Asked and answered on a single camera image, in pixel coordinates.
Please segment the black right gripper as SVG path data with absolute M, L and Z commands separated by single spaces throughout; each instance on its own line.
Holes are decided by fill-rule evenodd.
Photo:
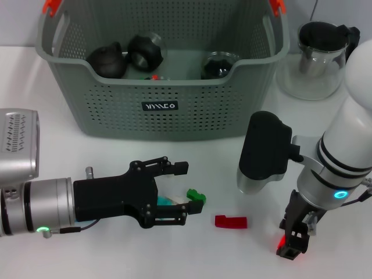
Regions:
M 304 223 L 305 217 L 311 212 L 315 212 L 317 221 L 320 221 L 326 213 L 324 209 L 307 203 L 299 192 L 292 190 L 284 217 L 280 222 L 280 228 L 285 228 L 285 223 L 289 219 L 293 219 L 295 224 Z M 286 259 L 295 259 L 301 253 L 305 253 L 309 244 L 307 231 L 307 226 L 299 226 L 293 229 L 289 236 L 284 234 L 278 244 L 277 255 Z

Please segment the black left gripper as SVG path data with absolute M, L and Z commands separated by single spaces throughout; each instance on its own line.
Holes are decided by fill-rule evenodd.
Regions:
M 73 183 L 76 220 L 93 221 L 130 216 L 142 228 L 184 226 L 188 215 L 202 212 L 202 201 L 178 205 L 157 205 L 155 178 L 186 175 L 188 162 L 172 164 L 167 156 L 133 161 L 120 176 L 78 180 Z

